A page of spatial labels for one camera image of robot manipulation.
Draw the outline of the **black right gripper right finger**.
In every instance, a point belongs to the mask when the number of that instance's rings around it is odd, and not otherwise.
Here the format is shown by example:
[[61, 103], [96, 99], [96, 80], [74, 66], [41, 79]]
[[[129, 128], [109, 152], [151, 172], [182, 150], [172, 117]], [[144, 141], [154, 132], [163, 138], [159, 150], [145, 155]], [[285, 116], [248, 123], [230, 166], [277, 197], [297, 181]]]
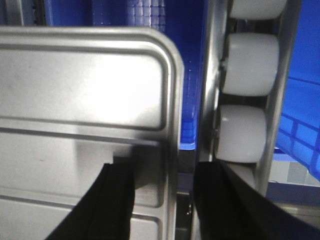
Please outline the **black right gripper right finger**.
[[318, 240], [319, 229], [259, 194], [221, 161], [199, 162], [193, 200], [203, 240]]

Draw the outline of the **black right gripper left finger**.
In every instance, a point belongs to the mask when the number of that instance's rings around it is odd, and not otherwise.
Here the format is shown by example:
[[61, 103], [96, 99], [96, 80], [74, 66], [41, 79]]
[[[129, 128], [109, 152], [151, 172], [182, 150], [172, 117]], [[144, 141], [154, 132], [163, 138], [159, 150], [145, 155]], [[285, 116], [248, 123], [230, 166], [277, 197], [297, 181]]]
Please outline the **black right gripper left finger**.
[[127, 163], [104, 164], [89, 190], [48, 240], [128, 240], [135, 179]]

